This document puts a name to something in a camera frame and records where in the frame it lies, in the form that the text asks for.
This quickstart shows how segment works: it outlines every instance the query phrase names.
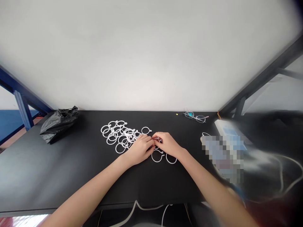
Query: black desk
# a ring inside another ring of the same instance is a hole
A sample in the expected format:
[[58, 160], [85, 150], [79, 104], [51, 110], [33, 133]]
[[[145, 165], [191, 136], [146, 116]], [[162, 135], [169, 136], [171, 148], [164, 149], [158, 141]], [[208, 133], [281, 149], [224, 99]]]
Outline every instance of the black desk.
[[[77, 123], [56, 143], [49, 145], [39, 132], [46, 116], [11, 147], [0, 154], [0, 216], [52, 213], [81, 186], [118, 156], [100, 129], [112, 120], [128, 127], [149, 127], [169, 132], [213, 175], [215, 170], [201, 150], [202, 132], [216, 135], [216, 113], [206, 123], [188, 119], [182, 112], [80, 111]], [[155, 152], [155, 159], [160, 153]], [[99, 205], [101, 209], [143, 207], [203, 201], [202, 195], [180, 162], [155, 163], [149, 157], [127, 170]]]

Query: left hand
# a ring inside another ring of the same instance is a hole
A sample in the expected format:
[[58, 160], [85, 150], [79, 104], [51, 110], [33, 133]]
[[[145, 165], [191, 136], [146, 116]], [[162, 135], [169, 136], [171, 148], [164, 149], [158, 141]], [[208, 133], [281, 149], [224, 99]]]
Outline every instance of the left hand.
[[147, 159], [154, 152], [155, 147], [155, 142], [150, 136], [140, 135], [130, 149], [121, 156], [130, 166], [134, 166]]

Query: blue wall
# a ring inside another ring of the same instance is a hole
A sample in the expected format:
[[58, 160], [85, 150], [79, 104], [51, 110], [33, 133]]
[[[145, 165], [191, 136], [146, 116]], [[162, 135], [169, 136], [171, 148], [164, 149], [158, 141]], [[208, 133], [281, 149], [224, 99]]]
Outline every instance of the blue wall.
[[[31, 110], [31, 115], [38, 115], [38, 111]], [[11, 134], [24, 127], [19, 110], [0, 110], [0, 145], [7, 140]]]

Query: black plastic bag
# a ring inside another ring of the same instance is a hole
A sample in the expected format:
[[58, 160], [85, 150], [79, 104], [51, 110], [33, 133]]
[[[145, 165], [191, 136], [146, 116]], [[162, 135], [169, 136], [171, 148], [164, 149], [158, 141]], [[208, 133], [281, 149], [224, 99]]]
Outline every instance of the black plastic bag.
[[78, 107], [59, 109], [47, 119], [41, 127], [40, 136], [50, 143], [58, 135], [72, 126], [78, 118]]

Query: pile of rings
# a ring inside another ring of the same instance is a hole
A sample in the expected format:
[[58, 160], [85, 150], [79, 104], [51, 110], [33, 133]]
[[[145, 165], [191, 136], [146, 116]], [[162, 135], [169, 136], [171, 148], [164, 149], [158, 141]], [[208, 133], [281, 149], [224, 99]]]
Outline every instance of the pile of rings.
[[[127, 122], [122, 121], [122, 120], [120, 120], [120, 121], [116, 120], [116, 121], [109, 122], [107, 125], [104, 125], [101, 128], [101, 133], [106, 138], [106, 143], [108, 145], [113, 145], [116, 142], [118, 142], [116, 145], [116, 148], [115, 148], [115, 150], [118, 154], [122, 154], [126, 149], [129, 149], [130, 146], [137, 140], [137, 138], [140, 135], [142, 135], [142, 134], [147, 135], [148, 133], [151, 132], [151, 130], [148, 127], [143, 127], [141, 129], [141, 132], [139, 132], [138, 130], [126, 127], [126, 125], [127, 125]], [[160, 143], [162, 142], [162, 139], [160, 139], [159, 137], [154, 138], [154, 139]], [[124, 148], [124, 150], [121, 152], [117, 151], [117, 148], [119, 145], [121, 145]], [[164, 152], [160, 151], [158, 149], [159, 148], [157, 147], [157, 148], [155, 148], [154, 151], [158, 151], [162, 154], [161, 159], [159, 161], [155, 161], [151, 155], [151, 158], [154, 162], [160, 162], [162, 160], [162, 157], [165, 156], [163, 154]], [[170, 163], [170, 164], [175, 164], [176, 162], [177, 162], [177, 159], [175, 162], [168, 161], [168, 163]]]

